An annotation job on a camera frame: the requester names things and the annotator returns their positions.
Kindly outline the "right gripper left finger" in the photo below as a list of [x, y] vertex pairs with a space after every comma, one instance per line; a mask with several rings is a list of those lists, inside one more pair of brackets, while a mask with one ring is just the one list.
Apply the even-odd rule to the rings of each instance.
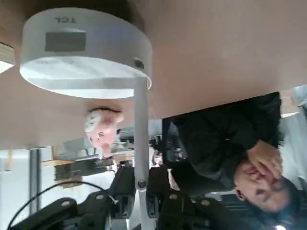
[[133, 168], [120, 168], [109, 189], [85, 182], [97, 191], [82, 202], [64, 197], [45, 206], [17, 224], [17, 216], [36, 198], [29, 199], [9, 222], [10, 230], [109, 230], [111, 221], [129, 219], [135, 201]]

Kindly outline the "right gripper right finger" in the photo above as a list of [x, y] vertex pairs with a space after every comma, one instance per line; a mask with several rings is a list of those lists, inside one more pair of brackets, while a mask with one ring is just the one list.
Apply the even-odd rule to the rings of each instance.
[[170, 188], [165, 168], [149, 170], [147, 214], [157, 230], [241, 230], [243, 222], [212, 198], [192, 199]]

